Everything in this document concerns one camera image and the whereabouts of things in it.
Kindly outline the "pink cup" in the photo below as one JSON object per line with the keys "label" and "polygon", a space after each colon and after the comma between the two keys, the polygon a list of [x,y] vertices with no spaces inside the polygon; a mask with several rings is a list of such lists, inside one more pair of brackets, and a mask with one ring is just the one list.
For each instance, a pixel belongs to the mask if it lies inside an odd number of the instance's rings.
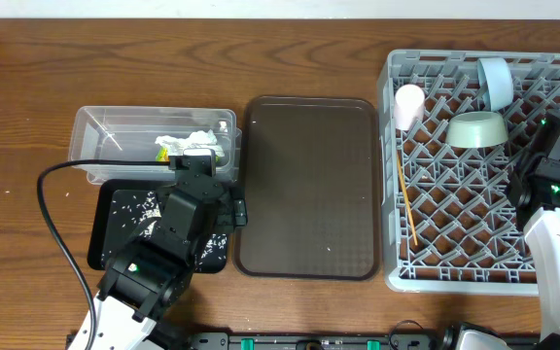
{"label": "pink cup", "polygon": [[394,95],[394,112],[396,129],[407,131],[423,116],[425,93],[417,85],[408,84],[400,87]]}

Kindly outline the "wooden chopstick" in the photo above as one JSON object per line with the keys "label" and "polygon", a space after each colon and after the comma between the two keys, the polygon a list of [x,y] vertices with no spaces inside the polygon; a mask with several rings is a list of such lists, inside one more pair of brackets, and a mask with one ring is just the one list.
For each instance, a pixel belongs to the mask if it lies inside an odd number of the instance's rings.
{"label": "wooden chopstick", "polygon": [[413,244],[414,244],[414,246],[418,247],[417,233],[416,233],[415,224],[414,224],[413,216],[412,216],[412,210],[411,210],[411,201],[409,200],[409,197],[408,197],[407,186],[406,186],[405,179],[404,179],[402,159],[403,159],[403,157],[402,157],[401,153],[399,151],[397,151],[397,170],[398,170],[400,187],[401,187],[401,191],[402,191],[403,202],[404,202],[404,205],[405,205],[406,220],[407,220],[407,224],[409,225],[409,228],[410,228]]}

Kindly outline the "pandan snack wrapper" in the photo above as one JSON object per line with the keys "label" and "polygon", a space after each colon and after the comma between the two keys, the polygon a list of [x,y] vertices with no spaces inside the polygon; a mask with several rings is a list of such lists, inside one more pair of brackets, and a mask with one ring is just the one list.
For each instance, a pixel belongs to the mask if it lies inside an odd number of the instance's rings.
{"label": "pandan snack wrapper", "polygon": [[[217,163],[217,162],[220,162],[220,160],[221,160],[221,157],[219,157],[219,156],[216,155],[216,156],[215,156],[215,161],[216,161],[216,163]],[[161,149],[159,150],[159,152],[157,153],[157,156],[156,156],[156,161],[169,161],[167,149],[161,148]]]}

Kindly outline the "light green bowl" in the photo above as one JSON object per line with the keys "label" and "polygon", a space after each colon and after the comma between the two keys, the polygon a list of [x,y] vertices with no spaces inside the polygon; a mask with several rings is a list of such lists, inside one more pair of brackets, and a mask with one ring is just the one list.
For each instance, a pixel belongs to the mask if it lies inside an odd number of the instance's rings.
{"label": "light green bowl", "polygon": [[508,130],[496,112],[467,112],[453,117],[446,129],[445,142],[455,148],[487,148],[505,143]]}

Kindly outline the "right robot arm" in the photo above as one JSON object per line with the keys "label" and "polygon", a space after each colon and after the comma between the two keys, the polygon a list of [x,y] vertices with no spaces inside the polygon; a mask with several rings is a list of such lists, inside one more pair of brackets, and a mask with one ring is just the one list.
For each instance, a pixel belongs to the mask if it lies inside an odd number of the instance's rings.
{"label": "right robot arm", "polygon": [[509,175],[507,199],[530,248],[542,314],[541,349],[560,349],[560,112],[541,120]]}

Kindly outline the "rice grains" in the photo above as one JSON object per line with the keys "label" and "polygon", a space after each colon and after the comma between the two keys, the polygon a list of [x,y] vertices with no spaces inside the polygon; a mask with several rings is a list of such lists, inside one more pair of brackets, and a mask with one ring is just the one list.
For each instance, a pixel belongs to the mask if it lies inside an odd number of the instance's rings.
{"label": "rice grains", "polygon": [[[113,193],[108,214],[104,247],[111,253],[112,246],[119,246],[119,242],[127,239],[143,220],[160,216],[157,195],[145,190],[117,190]],[[212,263],[225,263],[227,247],[225,234],[213,234],[201,255],[202,266],[210,268]]]}

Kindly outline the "light blue bowl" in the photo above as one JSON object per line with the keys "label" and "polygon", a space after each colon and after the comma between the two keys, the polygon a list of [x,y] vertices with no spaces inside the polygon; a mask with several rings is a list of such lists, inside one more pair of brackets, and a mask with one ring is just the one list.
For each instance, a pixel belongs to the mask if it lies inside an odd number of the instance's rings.
{"label": "light blue bowl", "polygon": [[479,84],[486,88],[484,103],[489,111],[506,108],[513,101],[514,89],[508,63],[501,57],[482,57],[477,63]]}

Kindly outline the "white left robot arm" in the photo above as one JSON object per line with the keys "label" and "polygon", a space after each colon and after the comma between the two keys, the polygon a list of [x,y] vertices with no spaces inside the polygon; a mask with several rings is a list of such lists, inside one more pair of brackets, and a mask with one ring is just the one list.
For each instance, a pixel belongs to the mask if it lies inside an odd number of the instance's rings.
{"label": "white left robot arm", "polygon": [[208,241],[246,226],[243,193],[215,176],[211,149],[167,163],[173,182],[154,189],[159,213],[121,238],[98,292],[70,344],[73,349],[134,349],[189,287]]}

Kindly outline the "white tissue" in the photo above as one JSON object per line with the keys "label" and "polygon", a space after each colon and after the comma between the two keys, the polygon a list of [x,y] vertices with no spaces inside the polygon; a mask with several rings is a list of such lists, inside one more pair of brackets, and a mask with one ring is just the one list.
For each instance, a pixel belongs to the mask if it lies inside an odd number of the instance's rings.
{"label": "white tissue", "polygon": [[155,143],[161,148],[160,154],[165,156],[182,156],[188,149],[210,149],[220,158],[225,155],[223,147],[218,143],[218,139],[211,129],[195,131],[187,138],[158,136]]}

